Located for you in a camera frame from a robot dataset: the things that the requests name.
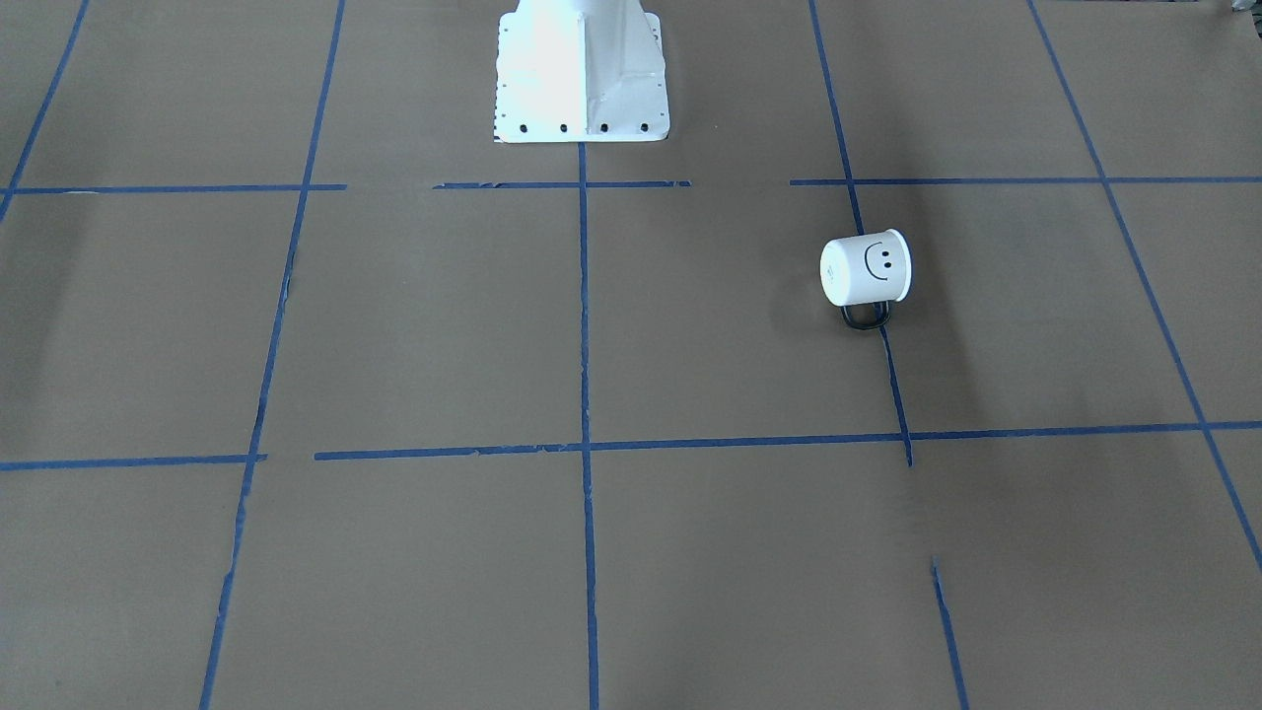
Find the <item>white smiley enamel mug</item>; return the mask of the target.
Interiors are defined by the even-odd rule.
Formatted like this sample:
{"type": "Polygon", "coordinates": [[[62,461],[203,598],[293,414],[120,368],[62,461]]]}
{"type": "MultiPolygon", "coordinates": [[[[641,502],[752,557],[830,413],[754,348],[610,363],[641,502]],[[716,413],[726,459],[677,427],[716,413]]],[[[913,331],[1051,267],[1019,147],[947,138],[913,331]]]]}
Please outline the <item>white smiley enamel mug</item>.
{"type": "Polygon", "coordinates": [[[895,303],[909,296],[912,255],[899,230],[830,240],[820,253],[819,277],[847,327],[880,329],[891,319],[895,303]]]}

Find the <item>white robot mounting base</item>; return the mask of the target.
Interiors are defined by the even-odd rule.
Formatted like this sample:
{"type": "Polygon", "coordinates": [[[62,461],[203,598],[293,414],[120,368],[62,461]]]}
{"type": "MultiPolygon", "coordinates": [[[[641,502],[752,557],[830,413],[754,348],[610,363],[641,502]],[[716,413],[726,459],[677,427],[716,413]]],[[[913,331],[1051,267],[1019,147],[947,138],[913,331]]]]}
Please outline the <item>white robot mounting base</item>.
{"type": "Polygon", "coordinates": [[[520,1],[498,18],[493,139],[663,141],[663,20],[640,1],[520,1]]]}

